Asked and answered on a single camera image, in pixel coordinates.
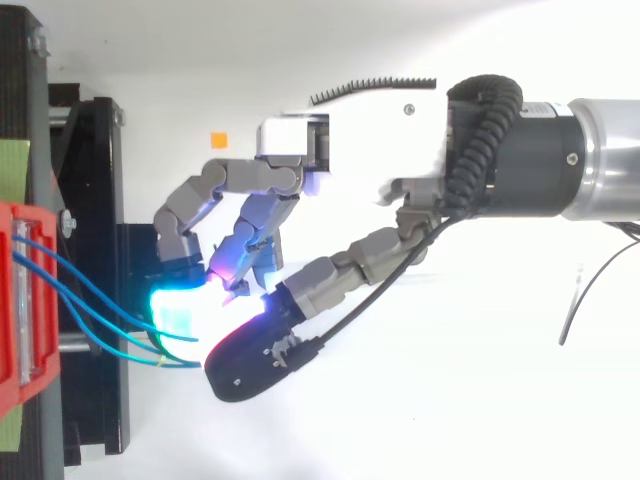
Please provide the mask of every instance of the black frame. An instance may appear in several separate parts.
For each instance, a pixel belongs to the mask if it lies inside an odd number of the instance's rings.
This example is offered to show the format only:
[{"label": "black frame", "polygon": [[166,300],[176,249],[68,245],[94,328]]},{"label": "black frame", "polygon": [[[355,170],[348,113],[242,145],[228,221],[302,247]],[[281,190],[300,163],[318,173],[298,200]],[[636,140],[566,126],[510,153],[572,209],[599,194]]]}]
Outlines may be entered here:
[{"label": "black frame", "polygon": [[[69,92],[69,85],[49,87],[51,105],[71,107],[65,126],[51,129],[52,163],[65,207],[78,225],[69,239],[59,236],[58,250],[111,299],[124,304],[129,260],[121,228],[122,156],[115,122],[119,107],[111,98],[81,102],[77,96],[68,105]],[[122,327],[118,317],[93,301],[73,278],[62,271],[59,276]],[[90,326],[107,343],[127,351],[126,341],[93,322]],[[63,308],[60,331],[79,331]],[[96,348],[62,354],[61,362],[65,465],[80,465],[80,445],[104,444],[107,455],[124,452],[130,441],[127,363]]]}]

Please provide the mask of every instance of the white wall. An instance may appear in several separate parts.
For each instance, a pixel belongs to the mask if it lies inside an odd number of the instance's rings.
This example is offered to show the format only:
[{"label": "white wall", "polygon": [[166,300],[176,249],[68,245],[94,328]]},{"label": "white wall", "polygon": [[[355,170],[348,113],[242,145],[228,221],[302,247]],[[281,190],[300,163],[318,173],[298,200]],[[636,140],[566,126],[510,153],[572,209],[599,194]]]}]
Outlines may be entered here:
[{"label": "white wall", "polygon": [[[32,3],[50,29],[52,78],[79,78],[127,112],[129,222],[149,221],[212,156],[209,132],[229,132],[230,156],[252,156],[263,117],[352,78],[437,75],[446,87],[501,73],[530,100],[640,96],[640,12],[623,2]],[[283,228],[286,259],[392,220],[351,201],[305,200]],[[200,229],[207,245],[229,231],[230,203]],[[85,449],[67,475],[638,478],[639,252],[610,267],[568,345],[556,344],[578,265],[588,276],[624,242],[560,219],[457,226],[318,359],[255,400],[218,402],[201,372],[132,366],[131,446],[107,459]]]}]

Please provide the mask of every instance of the glowing light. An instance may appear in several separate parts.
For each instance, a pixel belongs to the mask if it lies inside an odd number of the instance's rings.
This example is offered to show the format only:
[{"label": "glowing light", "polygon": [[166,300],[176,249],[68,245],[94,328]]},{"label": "glowing light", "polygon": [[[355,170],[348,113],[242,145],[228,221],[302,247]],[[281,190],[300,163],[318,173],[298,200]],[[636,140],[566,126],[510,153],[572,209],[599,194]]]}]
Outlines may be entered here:
[{"label": "glowing light", "polygon": [[220,279],[188,290],[156,290],[151,295],[156,328],[199,339],[189,343],[159,336],[158,340],[172,355],[204,363],[222,339],[264,312],[259,297],[239,297],[225,305],[227,299]]}]

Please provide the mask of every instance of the metal rod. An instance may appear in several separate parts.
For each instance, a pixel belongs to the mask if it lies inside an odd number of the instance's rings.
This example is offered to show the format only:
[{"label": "metal rod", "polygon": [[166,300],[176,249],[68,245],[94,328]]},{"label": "metal rod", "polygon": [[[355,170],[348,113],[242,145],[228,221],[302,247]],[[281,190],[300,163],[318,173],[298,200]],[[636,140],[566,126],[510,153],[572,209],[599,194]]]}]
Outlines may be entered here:
[{"label": "metal rod", "polygon": [[83,333],[61,333],[58,348],[60,353],[88,352],[91,349]]},{"label": "metal rod", "polygon": [[64,127],[70,111],[69,107],[49,107],[49,128]]}]

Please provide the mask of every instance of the red plastic bin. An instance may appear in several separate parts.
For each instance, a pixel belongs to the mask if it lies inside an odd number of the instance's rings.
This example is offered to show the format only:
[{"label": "red plastic bin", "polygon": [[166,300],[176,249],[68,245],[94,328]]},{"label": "red plastic bin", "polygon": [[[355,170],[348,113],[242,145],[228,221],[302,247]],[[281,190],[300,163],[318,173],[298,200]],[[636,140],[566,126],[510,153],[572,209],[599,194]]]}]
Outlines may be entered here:
[{"label": "red plastic bin", "polygon": [[[12,226],[30,224],[30,240],[56,251],[56,216],[40,207],[0,203],[0,418],[46,388],[60,373],[58,298],[56,291],[31,276],[33,368],[29,383],[20,386],[13,292]],[[29,249],[29,258],[56,277],[56,262]]]}]

